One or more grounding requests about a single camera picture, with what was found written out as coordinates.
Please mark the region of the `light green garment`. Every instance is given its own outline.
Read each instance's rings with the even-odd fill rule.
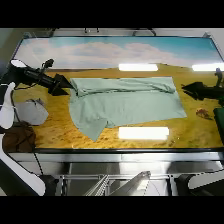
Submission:
[[[96,141],[103,129],[186,117],[172,77],[72,78],[70,115]]]

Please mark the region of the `grass field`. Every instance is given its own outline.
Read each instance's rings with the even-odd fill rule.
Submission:
[[[69,78],[127,78],[172,76],[179,93],[187,118],[145,122],[129,126],[166,126],[170,135],[166,141],[130,141],[118,138],[118,127],[106,128],[96,142],[82,134],[73,124],[68,108],[70,96],[51,96],[47,89],[35,86],[32,89],[16,91],[14,99],[23,102],[27,99],[41,98],[46,103],[49,117],[41,125],[33,127],[36,133],[36,146],[39,148],[208,148],[220,147],[222,142],[214,120],[213,109],[220,107],[217,100],[195,101],[185,94],[181,85],[202,81],[214,86],[217,78],[212,72],[194,72],[191,68],[158,65],[156,72],[122,72],[118,69],[89,70],[79,72],[60,72]],[[206,109],[212,120],[196,115],[198,108]]]

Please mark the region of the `black border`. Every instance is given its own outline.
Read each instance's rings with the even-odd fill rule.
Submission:
[[[93,36],[69,36],[69,37],[93,37]],[[94,37],[111,37],[111,36],[94,36]],[[221,56],[214,40],[211,37],[183,37],[183,36],[137,36],[137,37],[182,37],[182,38],[207,38],[211,39],[217,52],[219,53],[221,59],[224,61],[224,58]],[[51,37],[32,37],[32,38],[22,38],[18,45],[16,46],[15,51],[13,52],[11,60],[15,57],[21,43],[25,39],[36,39],[36,38],[51,38]],[[114,148],[114,149],[73,149],[73,148],[36,148],[36,153],[42,154],[138,154],[138,153],[202,153],[202,152],[224,152],[223,147],[216,148]]]

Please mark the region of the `white cloud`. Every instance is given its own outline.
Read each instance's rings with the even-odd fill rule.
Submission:
[[[58,69],[114,68],[119,63],[164,63],[191,67],[193,64],[222,62],[217,57],[214,60],[181,59],[173,53],[142,43],[129,43],[124,48],[102,42],[54,47],[49,40],[53,39],[29,39],[20,46],[15,58],[35,68],[53,58],[53,68]]]

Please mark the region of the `sky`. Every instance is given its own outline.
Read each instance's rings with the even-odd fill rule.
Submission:
[[[119,63],[164,63],[191,67],[222,62],[209,38],[52,37],[25,39],[15,58],[32,67],[53,58],[53,68],[114,68]]]

